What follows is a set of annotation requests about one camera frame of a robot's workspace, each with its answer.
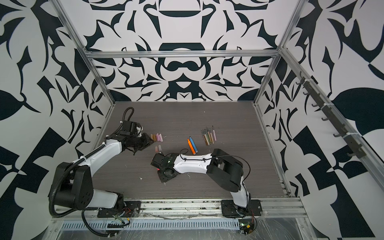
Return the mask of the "pink pen purple cap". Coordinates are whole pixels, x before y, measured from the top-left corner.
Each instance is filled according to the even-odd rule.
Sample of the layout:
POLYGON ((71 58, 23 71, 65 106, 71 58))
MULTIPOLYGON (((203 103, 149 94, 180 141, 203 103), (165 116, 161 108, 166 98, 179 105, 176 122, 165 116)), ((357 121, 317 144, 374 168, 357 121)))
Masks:
POLYGON ((213 134, 214 141, 217 141, 217 136, 216 136, 216 132, 215 132, 214 126, 212 126, 212 134, 213 134))

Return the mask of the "blue marker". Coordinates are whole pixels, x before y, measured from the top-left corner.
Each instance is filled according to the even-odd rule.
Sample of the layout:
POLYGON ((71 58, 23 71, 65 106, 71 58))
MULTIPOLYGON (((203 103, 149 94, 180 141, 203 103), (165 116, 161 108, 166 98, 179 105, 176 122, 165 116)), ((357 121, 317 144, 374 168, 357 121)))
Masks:
POLYGON ((197 147, 196 147, 196 145, 195 145, 195 143, 194 143, 192 137, 189 137, 189 140, 190 140, 190 142, 191 142, 191 144, 192 144, 192 146, 193 146, 193 149, 194 149, 195 153, 197 154, 197 153, 198 153, 198 149, 197 149, 197 147))

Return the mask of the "brown pen green cap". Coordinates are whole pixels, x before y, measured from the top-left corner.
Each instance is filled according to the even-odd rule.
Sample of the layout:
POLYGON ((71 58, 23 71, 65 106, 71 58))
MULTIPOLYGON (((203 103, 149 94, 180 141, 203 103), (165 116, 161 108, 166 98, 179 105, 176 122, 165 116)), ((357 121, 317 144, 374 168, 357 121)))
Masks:
POLYGON ((203 130, 201 130, 201 134, 202 134, 202 136, 203 136, 203 140, 204 140, 206 146, 208 146, 208 145, 209 145, 209 142, 207 142, 207 138, 206 138, 206 135, 204 134, 204 131, 203 131, 203 130))

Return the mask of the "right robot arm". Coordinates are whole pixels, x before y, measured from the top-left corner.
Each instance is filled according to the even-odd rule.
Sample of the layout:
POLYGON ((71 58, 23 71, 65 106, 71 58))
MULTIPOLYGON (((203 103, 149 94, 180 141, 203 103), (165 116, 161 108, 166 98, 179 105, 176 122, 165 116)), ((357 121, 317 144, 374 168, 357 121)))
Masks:
POLYGON ((205 174, 219 187, 231 193, 233 204, 230 210, 235 212, 223 215, 228 218, 245 217, 250 212, 251 195, 245 186, 247 177, 244 176, 243 163, 221 149, 214 149, 212 153, 200 156, 157 153, 151 165, 157 168, 157 174, 162 183, 181 174, 205 174))

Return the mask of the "orange marker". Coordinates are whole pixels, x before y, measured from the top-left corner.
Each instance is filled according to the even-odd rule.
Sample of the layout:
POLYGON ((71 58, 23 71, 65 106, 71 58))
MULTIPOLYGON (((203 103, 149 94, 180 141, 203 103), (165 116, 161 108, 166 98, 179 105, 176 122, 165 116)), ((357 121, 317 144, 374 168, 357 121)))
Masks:
POLYGON ((193 147, 192 142, 191 142, 190 139, 188 139, 188 144, 189 144, 189 147, 190 147, 190 149, 191 149, 191 151, 192 151, 192 154, 195 155, 195 154, 196 154, 196 151, 195 151, 195 149, 194 149, 194 147, 193 147))

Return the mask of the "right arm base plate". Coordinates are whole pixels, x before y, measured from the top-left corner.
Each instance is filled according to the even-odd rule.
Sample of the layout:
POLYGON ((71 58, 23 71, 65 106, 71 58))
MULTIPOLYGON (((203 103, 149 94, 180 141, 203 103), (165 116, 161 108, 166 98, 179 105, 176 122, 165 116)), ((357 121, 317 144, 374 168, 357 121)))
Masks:
POLYGON ((246 208, 237 207, 233 200, 221 200, 221 209, 225 218, 261 216, 263 211, 260 200, 250 200, 246 208))

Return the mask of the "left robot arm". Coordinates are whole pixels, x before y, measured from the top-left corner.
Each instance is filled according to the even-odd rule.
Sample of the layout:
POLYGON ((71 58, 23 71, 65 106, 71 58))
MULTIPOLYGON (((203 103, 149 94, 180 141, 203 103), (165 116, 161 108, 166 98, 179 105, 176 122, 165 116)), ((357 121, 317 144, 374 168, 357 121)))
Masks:
POLYGON ((128 107, 123 113, 119 127, 107 135, 100 146, 73 162, 63 162, 57 166, 48 195, 49 213, 53 218, 63 218, 80 211, 85 227, 92 234, 109 239, 118 233, 99 232, 92 228, 85 216, 87 211, 110 210, 113 217, 120 221, 116 225, 118 228, 130 225, 130 220, 121 219, 126 207, 123 194, 96 190, 93 176, 123 151, 128 150, 135 154, 154 143, 141 124, 131 121, 134 112, 133 107, 128 107))

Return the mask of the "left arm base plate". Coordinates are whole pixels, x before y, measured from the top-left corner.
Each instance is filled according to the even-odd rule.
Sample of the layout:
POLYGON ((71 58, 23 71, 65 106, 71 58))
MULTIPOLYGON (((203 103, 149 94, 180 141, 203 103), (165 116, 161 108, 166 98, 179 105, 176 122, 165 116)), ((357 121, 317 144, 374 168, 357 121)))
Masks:
POLYGON ((100 209, 97 218, 113 218, 119 215, 121 218, 130 218, 138 215, 141 211, 141 201, 124 201, 118 208, 100 209))

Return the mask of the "green pen tan cap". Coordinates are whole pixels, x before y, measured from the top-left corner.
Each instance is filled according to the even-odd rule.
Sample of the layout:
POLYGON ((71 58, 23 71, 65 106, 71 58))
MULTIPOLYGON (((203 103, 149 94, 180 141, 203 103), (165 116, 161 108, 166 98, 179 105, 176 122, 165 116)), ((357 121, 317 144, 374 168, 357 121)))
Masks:
POLYGON ((209 133, 209 131, 207 129, 205 129, 205 132, 206 132, 208 143, 210 145, 212 143, 210 133, 209 133))

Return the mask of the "cream pen brown cap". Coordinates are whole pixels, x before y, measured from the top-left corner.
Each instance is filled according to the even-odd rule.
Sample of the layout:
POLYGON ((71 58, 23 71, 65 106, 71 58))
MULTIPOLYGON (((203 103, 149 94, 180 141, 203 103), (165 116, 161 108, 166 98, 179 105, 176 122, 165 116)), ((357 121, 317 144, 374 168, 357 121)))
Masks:
POLYGON ((204 134, 204 137, 205 137, 205 139, 206 139, 207 145, 209 146, 209 145, 210 145, 210 139, 209 139, 209 137, 208 137, 208 135, 207 135, 206 130, 203 130, 203 134, 204 134))

